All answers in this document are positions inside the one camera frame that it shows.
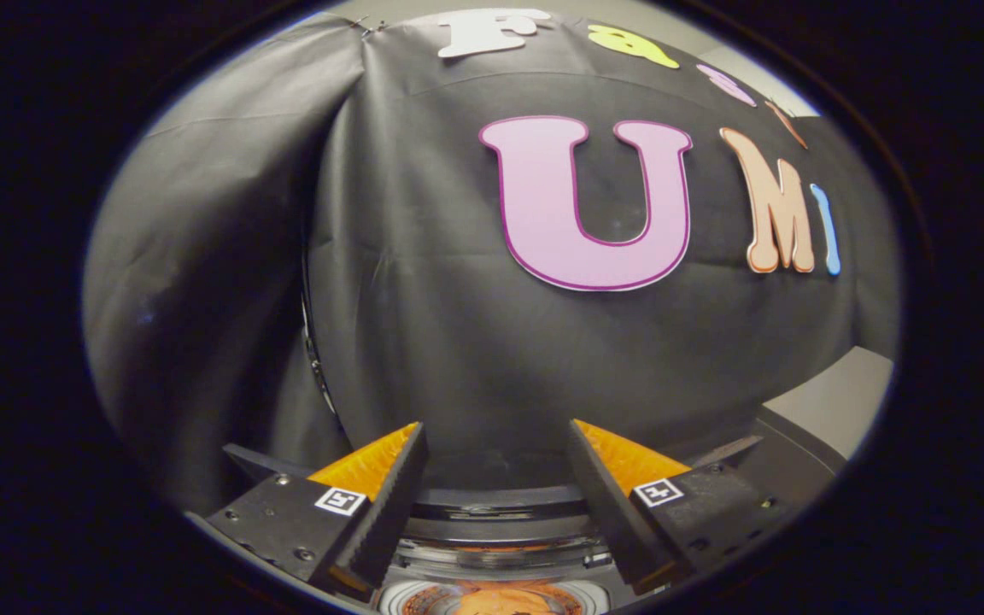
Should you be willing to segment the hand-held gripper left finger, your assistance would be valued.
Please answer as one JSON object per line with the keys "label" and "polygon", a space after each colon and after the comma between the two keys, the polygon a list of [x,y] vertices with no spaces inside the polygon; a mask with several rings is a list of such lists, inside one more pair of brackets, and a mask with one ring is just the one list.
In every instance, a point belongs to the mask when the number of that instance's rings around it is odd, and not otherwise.
{"label": "hand-held gripper left finger", "polygon": [[300,583],[370,598],[393,561],[427,456],[425,425],[405,425],[323,470],[271,471],[206,523]]}

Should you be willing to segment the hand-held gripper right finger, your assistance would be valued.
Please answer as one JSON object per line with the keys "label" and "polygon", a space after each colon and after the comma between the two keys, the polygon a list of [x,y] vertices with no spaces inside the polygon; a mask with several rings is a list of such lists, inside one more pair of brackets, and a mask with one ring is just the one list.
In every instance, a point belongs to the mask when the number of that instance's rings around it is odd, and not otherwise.
{"label": "hand-held gripper right finger", "polygon": [[788,503],[726,459],[690,466],[579,419],[571,470],[621,579],[637,595],[745,555],[788,518]]}

